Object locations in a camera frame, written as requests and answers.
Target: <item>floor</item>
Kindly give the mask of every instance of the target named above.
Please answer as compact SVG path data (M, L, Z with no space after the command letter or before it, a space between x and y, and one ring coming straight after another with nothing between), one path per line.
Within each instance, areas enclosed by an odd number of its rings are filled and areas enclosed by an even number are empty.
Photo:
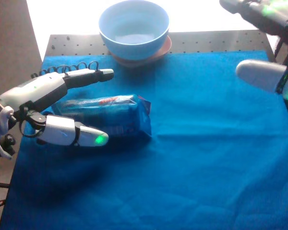
M26 0L0 0L0 94L30 79L41 66L34 31ZM18 129L10 132L16 137L16 152L20 144ZM0 158L0 182L9 183L16 157ZM5 199L7 189L0 188L0 200Z

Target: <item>blue package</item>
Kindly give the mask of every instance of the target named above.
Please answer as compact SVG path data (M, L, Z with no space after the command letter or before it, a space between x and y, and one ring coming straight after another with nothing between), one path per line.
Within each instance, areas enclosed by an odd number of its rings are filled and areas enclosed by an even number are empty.
M52 109L56 115L96 127L109 137L151 136L151 103L135 94L58 102Z

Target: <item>blue tablecloth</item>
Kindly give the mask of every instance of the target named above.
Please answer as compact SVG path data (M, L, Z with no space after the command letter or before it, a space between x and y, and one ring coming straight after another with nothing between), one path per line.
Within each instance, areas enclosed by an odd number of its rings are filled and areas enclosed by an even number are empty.
M100 62L115 78L62 100L138 94L152 139L103 148L23 138L1 229L288 230L288 113L236 65L263 51L174 54L136 70L111 56L46 57L43 68Z

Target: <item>bright white background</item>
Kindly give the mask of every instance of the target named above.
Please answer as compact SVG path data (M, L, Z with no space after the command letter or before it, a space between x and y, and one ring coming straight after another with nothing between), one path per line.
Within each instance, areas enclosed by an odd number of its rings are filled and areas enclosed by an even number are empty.
M27 0L38 49L44 59L49 36L98 34L98 19L121 0ZM219 0L150 0L170 17L170 32L257 29L239 14L224 10ZM268 36L274 50L277 37Z

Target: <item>bowl rim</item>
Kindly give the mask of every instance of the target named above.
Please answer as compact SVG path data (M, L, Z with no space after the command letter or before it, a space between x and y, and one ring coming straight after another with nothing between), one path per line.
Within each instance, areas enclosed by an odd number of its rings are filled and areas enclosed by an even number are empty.
M110 7L113 7L113 6L115 6L115 5L119 5L119 4L125 3L125 2L131 3L131 2L137 2L137 1L138 1L138 2L139 2L139 1L140 1L140 2L146 2L146 3L152 4L152 5L155 5L155 6L159 7L159 8L161 8L161 9L165 12L165 14L167 15L167 17L168 17L168 27L166 28L166 30L165 30L159 37L156 37L155 39L153 39L153 40L151 40L151 41L143 42L143 43L137 43L137 44L128 44L128 43L116 42L116 41L110 39L109 37L105 36L105 34L104 34L104 33L101 31L101 29L100 29L100 19L101 19L101 16L104 14L104 12L106 12ZM139 45L144 45L144 44L151 43L151 42L153 42L153 41L155 41L155 40L158 40L158 39L161 38L162 36L164 36L164 34L166 34L166 33L168 32L168 30L169 30L169 23L170 23L170 21L169 21L168 13L166 12L166 10L164 10L164 9L163 9L161 6L159 6L158 4L155 4L155 3L151 2L151 1L146 1L146 0L133 0L133 1L125 0L125 1L121 1L121 2L118 2L118 3L116 3L116 4L113 4L113 5L111 5L111 6L109 6L108 8L105 9L105 10L101 13L101 15L100 15L100 17L99 17L98 27L99 27L99 33L100 33L102 36L104 36L106 39L110 40L110 41L113 42L113 43L116 43L116 44L119 44L119 45L124 45L124 46L139 46Z

